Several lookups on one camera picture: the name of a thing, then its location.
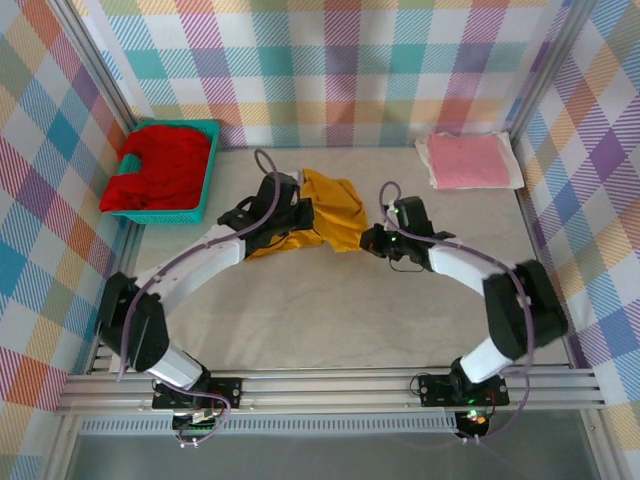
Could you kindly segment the yellow printed t-shirt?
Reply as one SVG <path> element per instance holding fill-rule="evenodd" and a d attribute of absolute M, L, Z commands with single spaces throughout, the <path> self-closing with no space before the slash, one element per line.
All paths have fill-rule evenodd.
<path fill-rule="evenodd" d="M 248 256 L 257 259 L 300 248 L 331 246 L 335 253 L 360 250 L 360 237 L 368 229 L 364 203 L 347 179 L 332 179 L 312 169 L 303 169 L 301 197 L 313 206 L 313 227 L 290 233 L 283 240 L 273 236 L 264 248 Z"/>

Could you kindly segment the pink folded t-shirt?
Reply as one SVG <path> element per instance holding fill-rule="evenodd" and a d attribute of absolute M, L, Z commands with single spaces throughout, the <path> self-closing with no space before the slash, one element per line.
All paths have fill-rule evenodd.
<path fill-rule="evenodd" d="M 503 188 L 510 184 L 508 167 L 496 135 L 431 134 L 428 165 L 437 189 Z"/>

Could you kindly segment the teal plastic basket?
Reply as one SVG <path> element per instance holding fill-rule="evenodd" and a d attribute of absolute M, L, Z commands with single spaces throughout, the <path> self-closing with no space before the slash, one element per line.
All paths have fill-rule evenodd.
<path fill-rule="evenodd" d="M 133 222 L 143 225 L 170 225 L 170 224 L 197 224 L 202 221 L 206 209 L 207 198 L 209 194 L 209 186 L 214 170 L 216 151 L 220 133 L 219 124 L 214 120 L 149 120 L 140 123 L 134 128 L 134 132 L 152 125 L 166 125 L 173 127 L 188 127 L 205 134 L 211 141 L 211 151 L 209 154 L 208 166 L 205 173 L 202 194 L 199 204 L 186 210 L 140 210 L 140 211 L 112 211 L 104 212 L 113 216 L 126 218 Z M 119 158 L 119 168 L 116 174 L 134 173 L 140 169 L 140 160 L 133 156 L 127 155 L 123 159 Z"/>

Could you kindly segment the red t-shirt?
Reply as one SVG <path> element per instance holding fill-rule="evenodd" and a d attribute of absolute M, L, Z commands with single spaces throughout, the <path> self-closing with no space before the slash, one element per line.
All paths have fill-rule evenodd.
<path fill-rule="evenodd" d="M 192 128 L 152 125 L 132 133 L 119 158 L 140 160 L 134 173 L 114 175 L 103 193 L 103 212 L 186 210 L 201 198 L 211 141 Z"/>

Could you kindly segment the white folded t-shirt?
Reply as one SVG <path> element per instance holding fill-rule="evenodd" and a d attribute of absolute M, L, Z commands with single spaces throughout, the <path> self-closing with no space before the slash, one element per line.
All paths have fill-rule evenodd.
<path fill-rule="evenodd" d="M 451 135 L 449 133 L 445 133 L 445 132 L 441 132 L 441 133 L 431 133 L 431 134 L 440 134 L 440 135 L 449 135 L 449 136 L 456 136 L 456 135 Z M 437 189 L 434 185 L 434 181 L 431 177 L 431 173 L 430 173 L 430 167 L 428 165 L 428 153 L 427 153 L 427 139 L 428 137 L 431 135 L 427 135 L 424 137 L 420 137 L 417 138 L 415 140 L 415 148 L 416 151 L 420 157 L 420 159 L 422 160 L 422 162 L 424 163 L 424 165 L 426 166 L 428 172 L 429 172 L 429 177 L 430 177 L 430 185 Z M 523 175 L 521 172 L 521 168 L 519 166 L 519 163 L 516 159 L 516 156 L 514 154 L 514 151 L 512 149 L 511 146 L 511 142 L 510 142 L 510 138 L 507 132 L 492 132 L 492 133 L 488 133 L 488 134 L 469 134 L 469 135 L 460 135 L 460 136 L 456 136 L 456 137 L 464 137 L 464 136 L 485 136 L 485 135 L 496 135 L 499 139 L 500 142 L 500 151 L 501 154 L 503 156 L 503 159 L 505 160 L 505 163 L 508 167 L 509 170 L 509 174 L 510 174 L 510 184 L 508 187 L 503 187 L 503 188 L 473 188 L 473 189 L 511 189 L 511 190 L 518 190 L 524 187 L 524 179 L 523 179 Z"/>

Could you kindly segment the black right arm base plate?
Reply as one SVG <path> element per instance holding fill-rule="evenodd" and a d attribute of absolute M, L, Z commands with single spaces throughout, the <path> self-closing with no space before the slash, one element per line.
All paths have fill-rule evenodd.
<path fill-rule="evenodd" d="M 506 381 L 499 375 L 481 383 L 456 380 L 450 375 L 419 375 L 418 393 L 422 407 L 507 406 Z"/>

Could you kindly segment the long aluminium base rail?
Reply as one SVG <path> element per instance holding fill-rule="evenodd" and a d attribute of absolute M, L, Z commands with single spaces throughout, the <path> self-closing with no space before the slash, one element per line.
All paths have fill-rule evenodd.
<path fill-rule="evenodd" d="M 237 414 L 416 413 L 430 392 L 419 383 L 418 368 L 327 368 L 227 370 L 219 379 L 233 379 L 240 400 Z M 72 376 L 61 394 L 57 412 L 64 414 L 149 413 L 156 397 L 150 377 L 127 373 Z M 532 368 L 526 377 L 505 373 L 498 386 L 468 400 L 461 410 L 601 409 L 604 396 L 589 369 L 566 365 Z"/>

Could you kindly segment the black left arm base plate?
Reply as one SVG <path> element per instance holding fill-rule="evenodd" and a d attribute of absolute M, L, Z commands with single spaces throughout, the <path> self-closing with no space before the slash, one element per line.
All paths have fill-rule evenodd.
<path fill-rule="evenodd" d="M 156 410 L 220 409 L 224 406 L 221 400 L 197 396 L 194 395 L 194 392 L 219 395 L 226 398 L 233 409 L 237 409 L 240 406 L 242 379 L 235 377 L 204 377 L 188 389 L 188 394 L 180 393 L 171 386 L 157 381 L 152 383 L 152 387 L 154 390 L 152 408 Z"/>

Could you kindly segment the aluminium frame post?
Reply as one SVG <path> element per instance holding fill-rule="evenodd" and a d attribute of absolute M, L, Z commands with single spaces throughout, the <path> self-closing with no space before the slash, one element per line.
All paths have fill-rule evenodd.
<path fill-rule="evenodd" d="M 598 0 L 549 0 L 550 12 L 543 16 L 532 36 L 529 69 L 505 119 L 513 147 L 526 132 L 597 3 Z"/>
<path fill-rule="evenodd" d="M 136 120 L 72 0 L 46 0 L 123 130 Z"/>

